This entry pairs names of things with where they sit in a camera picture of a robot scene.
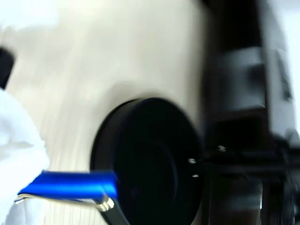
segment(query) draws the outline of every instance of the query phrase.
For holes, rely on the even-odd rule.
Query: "white cloth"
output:
[[[54,26],[59,16],[53,0],[0,0],[0,27],[15,30]]]
[[[44,141],[22,106],[0,89],[0,224],[37,225],[42,202],[14,204],[17,193],[49,166]]]

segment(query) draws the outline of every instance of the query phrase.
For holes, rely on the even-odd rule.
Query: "metal handle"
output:
[[[113,172],[70,173],[42,172],[31,184],[21,190],[15,203],[28,198],[94,207],[107,211],[117,198],[116,176]]]

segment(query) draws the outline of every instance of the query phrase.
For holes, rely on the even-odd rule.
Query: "light wooden floor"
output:
[[[55,29],[6,30],[8,84],[46,141],[51,170],[86,171],[95,133],[118,104],[173,100],[197,123],[205,13],[195,0],[60,0]],[[105,224],[95,210],[51,204],[45,225]]]

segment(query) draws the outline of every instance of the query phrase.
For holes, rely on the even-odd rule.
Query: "blue plastic grip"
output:
[[[113,172],[42,172],[19,194],[38,195],[52,199],[102,200],[106,194],[117,198],[116,176]]]

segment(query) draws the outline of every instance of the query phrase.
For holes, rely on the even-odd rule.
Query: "white fabric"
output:
[[[0,89],[0,224],[37,225],[42,202],[14,204],[17,193],[49,166],[44,141],[22,106]]]
[[[291,75],[293,97],[295,104],[296,129],[300,133],[300,1],[299,0],[269,0],[275,9],[281,29],[285,34],[288,53],[288,66]]]
[[[52,0],[0,0],[2,29],[54,26],[57,22],[58,12]]]

